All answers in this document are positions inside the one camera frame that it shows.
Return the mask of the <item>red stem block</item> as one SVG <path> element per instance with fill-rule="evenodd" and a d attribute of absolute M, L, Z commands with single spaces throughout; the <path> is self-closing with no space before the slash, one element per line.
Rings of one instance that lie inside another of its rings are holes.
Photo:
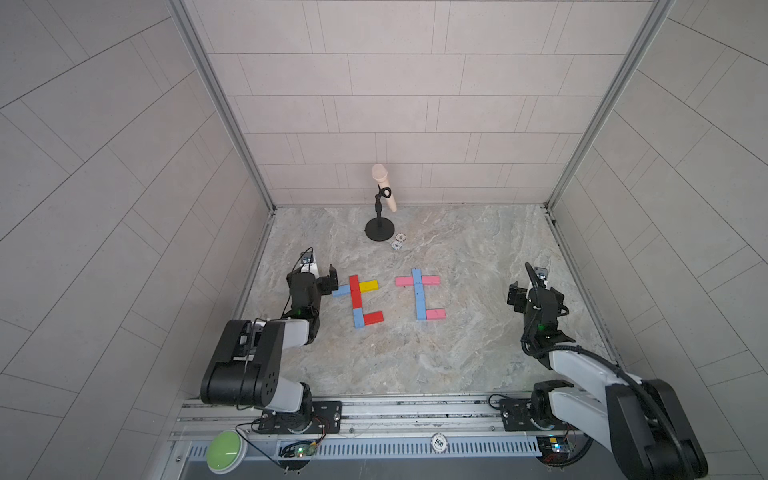
<path fill-rule="evenodd" d="M 349 286 L 351 292 L 360 292 L 359 278 L 357 275 L 349 277 Z"/>

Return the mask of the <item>yellow block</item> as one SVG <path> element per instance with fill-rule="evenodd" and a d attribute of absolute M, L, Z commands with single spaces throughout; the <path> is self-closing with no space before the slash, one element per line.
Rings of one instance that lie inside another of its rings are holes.
<path fill-rule="evenodd" d="M 377 291 L 379 289 L 379 284 L 377 280 L 370 280 L 365 282 L 359 283 L 359 291 L 361 293 L 368 293 Z"/>

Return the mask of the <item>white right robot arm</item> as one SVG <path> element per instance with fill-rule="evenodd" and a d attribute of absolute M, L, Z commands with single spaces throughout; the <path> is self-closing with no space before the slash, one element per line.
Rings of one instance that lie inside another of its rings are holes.
<path fill-rule="evenodd" d="M 570 466 L 598 443 L 628 479 L 708 475 L 706 455 L 669 383 L 629 374 L 566 335 L 559 327 L 569 313 L 564 296 L 543 277 L 533 275 L 526 287 L 510 284 L 507 303 L 523 316 L 523 353 L 559 377 L 536 383 L 527 401 L 503 397 L 494 403 L 506 429 L 531 426 L 586 438 L 576 453 L 551 447 L 544 463 Z"/>

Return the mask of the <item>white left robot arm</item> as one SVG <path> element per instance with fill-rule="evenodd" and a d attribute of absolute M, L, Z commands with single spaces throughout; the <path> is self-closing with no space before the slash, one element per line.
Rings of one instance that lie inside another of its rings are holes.
<path fill-rule="evenodd" d="M 280 375 L 285 350 L 311 344 L 319 331 L 321 300 L 339 288 L 330 266 L 318 277 L 302 267 L 287 275 L 291 309 L 279 319 L 230 320 L 203 375 L 205 404 L 272 412 L 291 429 L 312 422 L 310 387 Z"/>

